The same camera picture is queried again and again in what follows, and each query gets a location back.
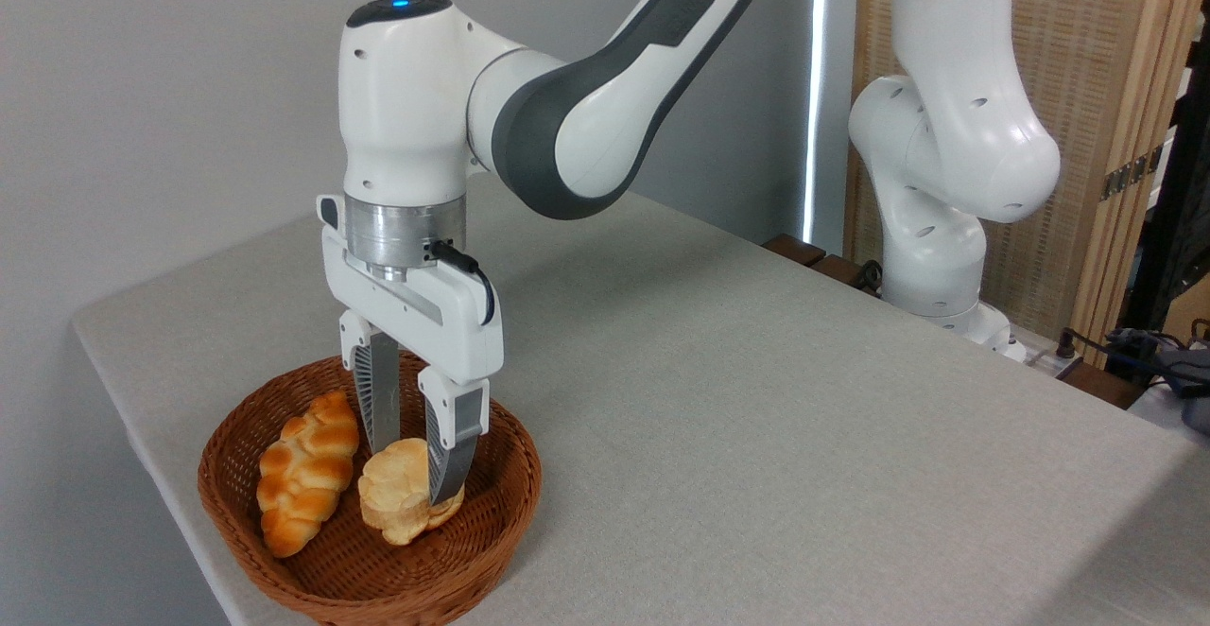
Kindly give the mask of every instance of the white wall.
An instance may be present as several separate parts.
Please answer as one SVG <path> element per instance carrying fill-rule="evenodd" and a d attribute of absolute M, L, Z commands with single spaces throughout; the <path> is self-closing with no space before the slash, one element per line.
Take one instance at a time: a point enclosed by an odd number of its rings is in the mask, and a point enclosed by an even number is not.
<path fill-rule="evenodd" d="M 223 621 L 68 318 L 338 189 L 336 47 L 363 1 L 0 0 L 0 622 Z M 635 0 L 455 1 L 577 58 Z M 805 18 L 754 2 L 639 191 L 795 232 Z"/>

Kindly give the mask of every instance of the woven wooden screen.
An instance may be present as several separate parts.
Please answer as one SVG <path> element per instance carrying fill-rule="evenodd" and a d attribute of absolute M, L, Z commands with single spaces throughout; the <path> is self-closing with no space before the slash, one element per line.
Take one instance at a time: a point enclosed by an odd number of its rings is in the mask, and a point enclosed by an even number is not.
<path fill-rule="evenodd" d="M 1094 303 L 1101 320 L 1116 320 L 1124 289 L 1117 276 L 1129 269 L 1130 242 L 1137 241 L 1137 228 L 1131 235 L 1130 226 L 1142 222 L 1141 213 L 1112 212 L 1106 203 L 1139 194 L 1146 202 L 1150 189 L 1150 179 L 1140 183 L 1146 174 L 1134 179 L 1131 173 L 1130 193 L 1102 202 L 1106 177 L 1163 142 L 1185 63 L 1177 47 L 1183 41 L 1188 48 L 1198 0 L 1013 2 L 1021 77 L 1059 143 L 1062 171 L 1054 195 L 1028 219 L 984 223 L 983 299 L 1037 333 L 1056 335 L 1074 322 L 1095 337 L 1104 331 L 1090 316 L 1074 318 L 1077 303 L 1081 315 Z M 901 73 L 891 48 L 891 0 L 860 0 L 853 96 L 878 75 Z M 860 157 L 852 153 L 849 161 L 846 252 L 855 262 L 878 259 L 882 230 L 874 189 Z M 1116 242 L 1105 239 L 1108 226 Z M 1116 295 L 1112 288 L 1119 288 Z"/>

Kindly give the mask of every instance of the braided bread roll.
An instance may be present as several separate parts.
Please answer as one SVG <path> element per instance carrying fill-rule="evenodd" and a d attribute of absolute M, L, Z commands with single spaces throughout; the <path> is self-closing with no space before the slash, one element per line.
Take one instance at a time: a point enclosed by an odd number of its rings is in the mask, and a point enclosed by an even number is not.
<path fill-rule="evenodd" d="M 260 528 L 273 557 L 289 557 L 319 533 L 353 478 L 357 417 L 341 391 L 311 402 L 260 456 Z"/>

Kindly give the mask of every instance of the light strip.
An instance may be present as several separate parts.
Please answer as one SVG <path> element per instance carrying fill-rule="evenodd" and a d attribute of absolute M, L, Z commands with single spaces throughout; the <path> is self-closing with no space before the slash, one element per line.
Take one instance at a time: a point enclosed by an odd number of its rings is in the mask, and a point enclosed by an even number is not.
<path fill-rule="evenodd" d="M 816 213 L 819 98 L 824 80 L 824 21 L 828 0 L 811 0 L 811 79 L 807 88 L 807 160 L 802 180 L 802 239 L 811 242 Z"/>

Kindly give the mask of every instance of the round bread bun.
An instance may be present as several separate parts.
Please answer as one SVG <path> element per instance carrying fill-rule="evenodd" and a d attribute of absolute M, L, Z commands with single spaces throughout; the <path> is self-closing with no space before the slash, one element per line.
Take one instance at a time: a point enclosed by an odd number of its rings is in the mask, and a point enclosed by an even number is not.
<path fill-rule="evenodd" d="M 457 513 L 466 488 L 449 500 L 428 505 L 428 444 L 399 440 L 365 461 L 357 479 L 362 519 L 382 532 L 386 542 L 405 546 Z"/>

